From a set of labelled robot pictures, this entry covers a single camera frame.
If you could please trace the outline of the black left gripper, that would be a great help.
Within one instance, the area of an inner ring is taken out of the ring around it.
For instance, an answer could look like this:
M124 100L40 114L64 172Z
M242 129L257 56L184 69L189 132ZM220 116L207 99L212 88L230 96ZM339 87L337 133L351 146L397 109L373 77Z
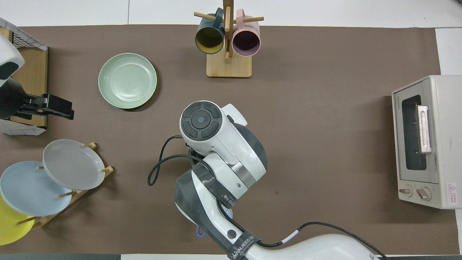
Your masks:
M14 115L25 120L31 120L33 115L42 117L50 115L74 120L74 114L72 102L66 99L52 94L43 94L41 96L27 94L26 98L20 102L20 107Z

